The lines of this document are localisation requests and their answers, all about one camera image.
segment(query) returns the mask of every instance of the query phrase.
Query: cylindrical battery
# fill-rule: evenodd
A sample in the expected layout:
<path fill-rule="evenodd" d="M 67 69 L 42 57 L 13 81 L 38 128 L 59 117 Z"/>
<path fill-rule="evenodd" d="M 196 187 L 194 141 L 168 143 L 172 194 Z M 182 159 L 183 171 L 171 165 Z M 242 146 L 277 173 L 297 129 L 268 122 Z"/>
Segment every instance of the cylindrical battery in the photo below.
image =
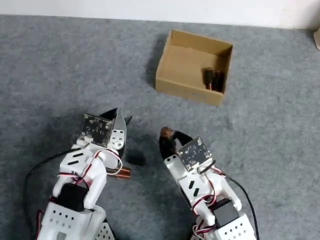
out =
<path fill-rule="evenodd" d="M 210 67 L 206 68 L 203 71 L 203 80 L 206 86 L 206 89 L 211 90 L 212 89 L 212 81 L 214 78 L 214 71 Z"/>

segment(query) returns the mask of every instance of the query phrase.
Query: white wall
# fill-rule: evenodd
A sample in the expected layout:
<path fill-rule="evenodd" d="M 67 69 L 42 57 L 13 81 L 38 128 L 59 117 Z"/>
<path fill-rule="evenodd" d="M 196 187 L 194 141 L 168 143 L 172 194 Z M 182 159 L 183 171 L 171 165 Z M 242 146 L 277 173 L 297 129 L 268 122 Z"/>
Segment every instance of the white wall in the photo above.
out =
<path fill-rule="evenodd" d="M 316 29 L 320 0 L 0 0 L 0 14 Z"/>

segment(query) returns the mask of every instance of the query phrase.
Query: white wire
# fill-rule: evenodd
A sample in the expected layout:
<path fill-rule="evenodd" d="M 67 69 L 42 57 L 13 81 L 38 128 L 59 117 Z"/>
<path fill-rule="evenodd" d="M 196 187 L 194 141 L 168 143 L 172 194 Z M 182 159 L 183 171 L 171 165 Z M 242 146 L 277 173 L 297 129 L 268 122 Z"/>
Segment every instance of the white wire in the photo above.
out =
<path fill-rule="evenodd" d="M 195 230 L 195 227 L 198 228 L 198 225 L 196 224 L 196 225 L 194 225 L 194 226 L 192 227 L 193 235 L 195 235 L 196 237 L 198 237 L 198 238 L 201 239 L 201 240 L 205 240 L 202 236 L 199 236 L 199 235 L 197 234 L 197 230 Z"/>
<path fill-rule="evenodd" d="M 101 153 L 101 152 L 107 152 L 107 153 L 109 153 L 109 154 L 111 154 L 111 155 L 115 156 L 115 157 L 116 157 L 116 159 L 118 160 L 118 163 L 120 163 L 120 167 L 118 168 L 118 170 L 117 170 L 117 171 L 112 172 L 112 173 L 107 172 L 106 174 L 108 174 L 108 175 L 117 175 L 118 173 L 120 173 L 120 171 L 121 171 L 122 167 L 124 166 L 124 164 L 123 164 L 123 162 L 122 162 L 121 158 L 120 158 L 117 154 L 115 154 L 113 151 L 111 151 L 111 150 L 109 150 L 109 149 L 102 149 L 102 150 L 100 150 L 100 152 L 99 152 L 99 153 Z"/>

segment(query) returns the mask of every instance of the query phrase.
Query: box flap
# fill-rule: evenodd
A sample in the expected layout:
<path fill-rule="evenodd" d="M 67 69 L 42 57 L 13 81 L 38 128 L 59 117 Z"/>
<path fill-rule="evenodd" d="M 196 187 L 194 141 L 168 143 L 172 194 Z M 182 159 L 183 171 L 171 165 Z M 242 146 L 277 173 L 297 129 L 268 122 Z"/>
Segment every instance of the box flap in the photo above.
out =
<path fill-rule="evenodd" d="M 221 57 L 228 55 L 232 47 L 229 42 L 175 29 L 171 31 L 170 35 L 172 45 L 192 48 Z"/>

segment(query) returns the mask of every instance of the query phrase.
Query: white plastic bracket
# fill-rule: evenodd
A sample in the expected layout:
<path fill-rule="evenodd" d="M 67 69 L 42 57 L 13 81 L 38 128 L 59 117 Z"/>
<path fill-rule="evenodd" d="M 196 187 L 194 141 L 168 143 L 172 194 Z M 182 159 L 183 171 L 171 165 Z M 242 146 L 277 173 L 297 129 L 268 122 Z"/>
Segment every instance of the white plastic bracket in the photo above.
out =
<path fill-rule="evenodd" d="M 125 146 L 125 131 L 114 129 L 112 130 L 107 148 L 120 150 Z"/>

